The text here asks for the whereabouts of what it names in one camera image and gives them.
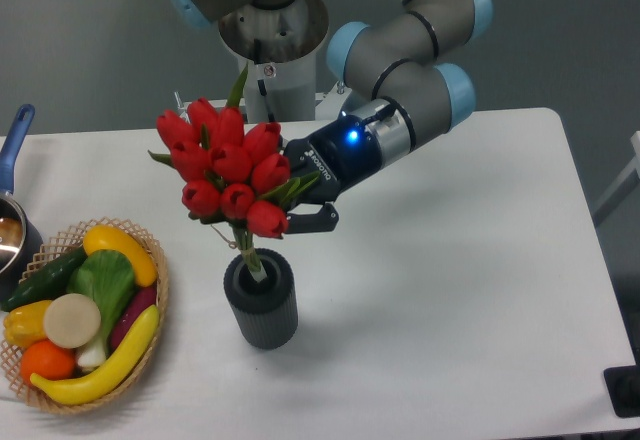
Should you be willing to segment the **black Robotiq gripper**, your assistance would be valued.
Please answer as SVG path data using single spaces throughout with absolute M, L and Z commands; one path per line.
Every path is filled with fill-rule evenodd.
M 332 232 L 339 214 L 331 203 L 340 194 L 382 168 L 378 142 L 363 119 L 346 115 L 305 138 L 290 140 L 284 156 L 291 175 L 319 173 L 319 180 L 299 196 L 299 203 L 323 204 L 315 213 L 288 214 L 288 235 Z

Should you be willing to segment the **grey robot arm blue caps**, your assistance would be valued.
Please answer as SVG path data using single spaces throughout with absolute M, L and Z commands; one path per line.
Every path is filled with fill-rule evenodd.
M 285 145 L 294 173 L 319 174 L 300 198 L 319 210 L 292 214 L 291 233 L 332 230 L 341 193 L 475 109 L 469 77 L 441 57 L 489 27 L 491 0 L 402 0 L 383 26 L 351 22 L 335 33 L 322 0 L 171 1 L 190 24 L 216 26 L 247 71 L 250 121 L 327 120 Z

